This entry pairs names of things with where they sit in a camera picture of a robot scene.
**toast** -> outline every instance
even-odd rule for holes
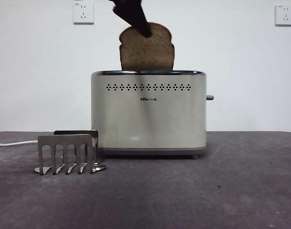
[[[152,36],[141,35],[133,27],[120,35],[120,60],[123,71],[167,71],[174,65],[175,50],[171,33],[163,25],[149,23]]]

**metal toast rack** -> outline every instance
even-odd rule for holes
[[[80,146],[85,144],[85,150],[81,150]],[[53,175],[57,175],[62,168],[65,168],[65,174],[68,175],[77,167],[77,173],[81,174],[87,166],[89,173],[95,173],[106,169],[106,166],[99,165],[103,160],[103,156],[98,151],[99,133],[97,130],[77,130],[77,131],[54,131],[50,136],[38,137],[39,151],[39,167],[34,171],[45,175],[52,168]],[[51,166],[43,166],[42,147],[48,145],[51,152]],[[63,162],[62,165],[56,168],[56,146],[63,146]],[[68,162],[68,146],[74,145],[73,164],[69,166]],[[81,162],[82,154],[85,155],[84,161]]]

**electrical outlet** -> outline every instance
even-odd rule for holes
[[[73,4],[74,24],[94,24],[93,2],[79,1]]]
[[[275,6],[275,24],[291,25],[291,5]]]

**silver toaster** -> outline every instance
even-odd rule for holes
[[[91,125],[107,155],[193,155],[206,148],[206,74],[104,71],[91,75]]]

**white cable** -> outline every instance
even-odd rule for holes
[[[13,143],[0,143],[0,146],[18,146],[18,145],[25,145],[25,144],[36,144],[37,141],[25,141],[25,142],[13,142]]]

